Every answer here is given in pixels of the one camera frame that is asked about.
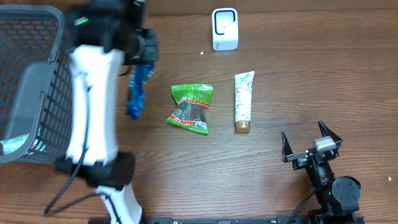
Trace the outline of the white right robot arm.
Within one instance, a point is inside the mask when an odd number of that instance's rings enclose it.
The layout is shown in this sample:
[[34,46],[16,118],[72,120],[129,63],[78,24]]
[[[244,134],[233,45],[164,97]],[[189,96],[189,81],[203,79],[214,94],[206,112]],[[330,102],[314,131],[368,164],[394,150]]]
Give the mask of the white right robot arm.
[[[292,163],[293,170],[305,169],[312,185],[312,192],[295,208],[289,217],[277,217],[278,223],[364,223],[363,217],[355,217],[359,210],[361,184],[350,176],[336,178],[329,162],[339,156],[343,140],[319,120],[322,137],[313,141],[313,147],[295,155],[287,136],[281,132],[282,162]],[[318,209],[306,216],[298,211],[315,196]]]

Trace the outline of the blue Oreo cookie pack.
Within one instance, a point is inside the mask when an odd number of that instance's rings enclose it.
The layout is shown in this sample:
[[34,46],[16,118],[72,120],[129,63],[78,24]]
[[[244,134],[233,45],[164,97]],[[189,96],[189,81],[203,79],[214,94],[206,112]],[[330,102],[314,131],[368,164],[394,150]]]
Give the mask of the blue Oreo cookie pack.
[[126,114],[132,119],[139,119],[145,105],[144,85],[153,75],[155,62],[136,65],[129,77],[129,95],[126,103]]

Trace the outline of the mint green wipes pack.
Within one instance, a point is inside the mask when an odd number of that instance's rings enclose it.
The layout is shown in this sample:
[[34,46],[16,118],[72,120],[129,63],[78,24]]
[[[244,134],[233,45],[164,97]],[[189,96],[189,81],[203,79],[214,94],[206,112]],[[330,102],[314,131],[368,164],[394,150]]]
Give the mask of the mint green wipes pack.
[[1,140],[1,155],[10,154],[18,150],[28,139],[29,134],[23,134],[12,139]]

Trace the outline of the white bamboo print tube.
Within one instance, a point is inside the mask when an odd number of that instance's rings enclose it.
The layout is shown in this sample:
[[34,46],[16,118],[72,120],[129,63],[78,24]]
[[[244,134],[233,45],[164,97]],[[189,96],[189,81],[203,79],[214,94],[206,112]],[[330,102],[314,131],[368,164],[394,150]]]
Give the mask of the white bamboo print tube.
[[234,76],[235,130],[248,133],[251,130],[252,84],[255,71]]

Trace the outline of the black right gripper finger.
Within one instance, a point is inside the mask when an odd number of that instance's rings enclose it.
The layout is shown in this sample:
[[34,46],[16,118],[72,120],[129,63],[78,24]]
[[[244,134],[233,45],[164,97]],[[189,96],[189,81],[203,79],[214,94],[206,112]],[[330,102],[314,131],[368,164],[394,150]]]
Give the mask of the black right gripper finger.
[[282,157],[289,157],[293,155],[291,146],[289,144],[289,141],[287,139],[287,136],[285,133],[282,131],[281,132],[281,137],[282,137]]
[[341,139],[332,130],[330,130],[322,120],[318,121],[318,126],[320,128],[320,132],[321,132],[323,137],[329,136],[329,137],[332,138],[332,140],[340,140]]

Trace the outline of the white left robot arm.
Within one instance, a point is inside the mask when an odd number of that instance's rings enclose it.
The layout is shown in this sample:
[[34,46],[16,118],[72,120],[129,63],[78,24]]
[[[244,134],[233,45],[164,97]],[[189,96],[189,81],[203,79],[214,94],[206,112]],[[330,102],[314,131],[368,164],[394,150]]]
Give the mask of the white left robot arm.
[[94,188],[110,223],[147,221],[132,188],[134,155],[121,152],[116,139],[121,67],[132,75],[127,113],[136,119],[144,107],[143,86],[159,58],[157,33],[144,28],[145,16],[145,1],[126,0],[76,4],[66,16],[73,122],[68,149],[55,167]]

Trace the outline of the green snack bag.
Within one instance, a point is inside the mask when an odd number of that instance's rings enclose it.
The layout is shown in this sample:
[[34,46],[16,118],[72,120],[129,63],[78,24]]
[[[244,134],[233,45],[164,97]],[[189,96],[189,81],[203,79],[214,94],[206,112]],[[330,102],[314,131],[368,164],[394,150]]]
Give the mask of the green snack bag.
[[171,91],[177,108],[167,118],[167,122],[196,133],[208,134],[206,117],[213,95],[213,85],[172,85]]

